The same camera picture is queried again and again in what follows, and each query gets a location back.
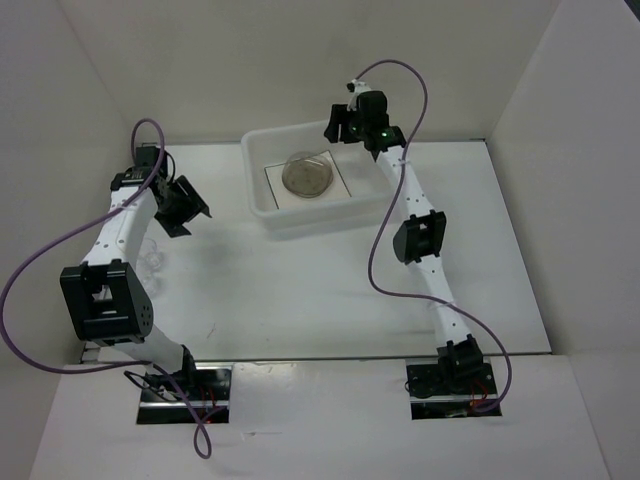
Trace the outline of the clear glass dish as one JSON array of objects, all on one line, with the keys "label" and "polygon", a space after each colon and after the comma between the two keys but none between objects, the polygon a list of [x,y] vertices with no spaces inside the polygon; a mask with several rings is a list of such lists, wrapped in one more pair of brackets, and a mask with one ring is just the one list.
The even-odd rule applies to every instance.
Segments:
[{"label": "clear glass dish", "polygon": [[332,174],[293,173],[282,176],[287,191],[300,198],[316,198],[324,194],[332,185]]},{"label": "clear glass dish", "polygon": [[281,180],[283,175],[293,173],[318,173],[333,174],[330,161],[323,153],[298,152],[292,155],[284,164]]}]

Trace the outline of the translucent white plastic bin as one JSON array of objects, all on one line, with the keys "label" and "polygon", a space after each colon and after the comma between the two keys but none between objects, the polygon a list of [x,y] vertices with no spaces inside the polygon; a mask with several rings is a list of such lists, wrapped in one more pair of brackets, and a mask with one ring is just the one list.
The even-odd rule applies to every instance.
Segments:
[{"label": "translucent white plastic bin", "polygon": [[273,232],[360,217],[392,188],[359,144],[330,143],[326,120],[252,130],[241,138],[248,204]]}]

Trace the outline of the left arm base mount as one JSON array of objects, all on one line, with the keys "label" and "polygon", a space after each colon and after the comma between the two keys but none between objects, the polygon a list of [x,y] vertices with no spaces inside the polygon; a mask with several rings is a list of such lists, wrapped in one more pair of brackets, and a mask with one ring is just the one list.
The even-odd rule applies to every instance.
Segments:
[{"label": "left arm base mount", "polygon": [[[129,382],[140,391],[136,423],[140,425],[193,424],[186,403],[160,374],[124,372]],[[227,424],[230,417],[232,366],[200,364],[191,380],[174,377],[182,388],[197,417],[205,424]]]}]

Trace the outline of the square white black-rimmed plate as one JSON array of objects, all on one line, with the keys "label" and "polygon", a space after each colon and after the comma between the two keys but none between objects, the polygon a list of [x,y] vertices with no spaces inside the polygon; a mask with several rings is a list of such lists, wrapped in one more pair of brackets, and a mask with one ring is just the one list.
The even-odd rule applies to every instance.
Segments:
[{"label": "square white black-rimmed plate", "polygon": [[351,198],[329,150],[300,151],[264,168],[269,191],[279,210],[311,208]]}]

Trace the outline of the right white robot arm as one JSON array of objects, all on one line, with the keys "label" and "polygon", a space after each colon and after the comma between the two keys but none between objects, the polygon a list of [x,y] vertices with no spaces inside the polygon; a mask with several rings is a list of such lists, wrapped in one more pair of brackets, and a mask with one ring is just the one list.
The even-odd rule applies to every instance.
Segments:
[{"label": "right white robot arm", "polygon": [[352,105],[334,104],[324,137],[332,144],[362,144],[396,187],[379,230],[385,229],[394,210],[402,214],[392,239],[394,255],[424,285],[423,293],[410,297],[438,305],[433,322],[439,384],[450,393],[463,391],[481,373],[483,354],[467,324],[471,317],[455,305],[443,270],[447,217],[427,199],[409,161],[409,141],[390,124],[386,98],[374,91],[360,95]]}]

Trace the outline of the small clear glass cup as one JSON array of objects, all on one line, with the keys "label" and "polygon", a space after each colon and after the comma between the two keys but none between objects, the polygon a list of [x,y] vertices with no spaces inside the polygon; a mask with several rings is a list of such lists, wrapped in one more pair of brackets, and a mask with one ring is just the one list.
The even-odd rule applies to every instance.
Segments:
[{"label": "small clear glass cup", "polygon": [[160,290],[159,272],[163,261],[163,253],[159,250],[157,242],[145,237],[136,261],[136,274],[150,297],[157,295]]}]

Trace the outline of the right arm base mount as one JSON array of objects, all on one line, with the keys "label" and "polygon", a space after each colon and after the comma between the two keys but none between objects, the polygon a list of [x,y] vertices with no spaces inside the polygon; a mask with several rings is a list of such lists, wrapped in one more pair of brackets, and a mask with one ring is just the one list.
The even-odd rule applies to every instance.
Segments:
[{"label": "right arm base mount", "polygon": [[480,417],[500,417],[496,406],[483,411],[498,397],[498,388],[489,362],[484,362],[478,374],[457,382],[445,380],[435,359],[406,362],[405,391],[409,395],[411,419],[451,420]]}]

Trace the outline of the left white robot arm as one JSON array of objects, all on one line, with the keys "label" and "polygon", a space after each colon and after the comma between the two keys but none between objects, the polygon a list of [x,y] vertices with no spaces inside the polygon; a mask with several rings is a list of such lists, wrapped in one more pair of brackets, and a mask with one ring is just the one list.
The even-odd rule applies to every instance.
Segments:
[{"label": "left white robot arm", "polygon": [[188,347],[154,325],[154,307],[136,272],[149,224],[155,220],[171,238],[186,236],[184,224],[209,207],[185,176],[156,178],[136,199],[142,182],[131,173],[118,174],[111,185],[111,217],[89,253],[77,266],[66,267],[60,285],[76,335],[100,347],[111,347],[134,361],[167,371],[163,387],[176,399],[193,396],[204,385]]}]

